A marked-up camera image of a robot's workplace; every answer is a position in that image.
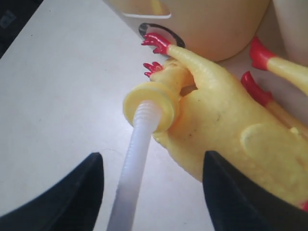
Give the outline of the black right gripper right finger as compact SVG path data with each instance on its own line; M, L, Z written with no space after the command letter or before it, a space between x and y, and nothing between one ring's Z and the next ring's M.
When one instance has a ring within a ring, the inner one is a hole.
M308 214L262 189L218 152L207 151L203 190L216 231L306 231Z

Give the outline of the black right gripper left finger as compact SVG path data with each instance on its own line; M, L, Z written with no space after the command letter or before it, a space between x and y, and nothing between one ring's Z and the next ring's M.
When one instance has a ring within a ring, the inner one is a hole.
M1 216L2 231L92 231L104 191L103 158L91 153L60 182Z

